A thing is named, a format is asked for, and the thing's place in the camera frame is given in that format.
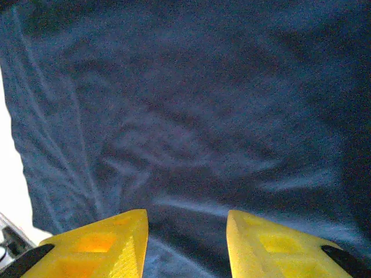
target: metal object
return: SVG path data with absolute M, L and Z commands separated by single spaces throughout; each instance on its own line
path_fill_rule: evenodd
M 36 245 L 9 219 L 0 213 L 0 272 Z

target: square recess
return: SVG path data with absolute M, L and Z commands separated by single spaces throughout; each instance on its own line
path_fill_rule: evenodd
M 301 247 L 294 239 L 285 235 L 262 234 L 259 240 L 269 253 L 299 253 Z
M 74 252 L 106 253 L 116 241 L 113 233 L 90 233 L 74 246 Z

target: textured plastic surface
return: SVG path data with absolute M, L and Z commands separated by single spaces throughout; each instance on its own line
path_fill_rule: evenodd
M 233 278 L 349 278 L 321 246 L 338 245 L 306 233 L 231 210 L 227 243 Z
M 147 240 L 147 212 L 131 210 L 44 240 L 55 248 L 22 278 L 138 278 Z

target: dark blue fabric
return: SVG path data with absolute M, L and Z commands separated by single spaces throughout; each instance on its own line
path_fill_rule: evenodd
M 371 257 L 367 1 L 90 2 L 0 17 L 35 226 L 147 209 L 144 277 L 229 277 L 229 209 Z

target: yellow 3d-printed part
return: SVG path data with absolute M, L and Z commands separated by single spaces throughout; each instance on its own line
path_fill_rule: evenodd
M 139 278 L 147 240 L 147 212 L 131 210 L 44 240 L 54 249 L 22 278 Z
M 233 278 L 350 278 L 321 246 L 336 244 L 231 210 L 227 243 Z

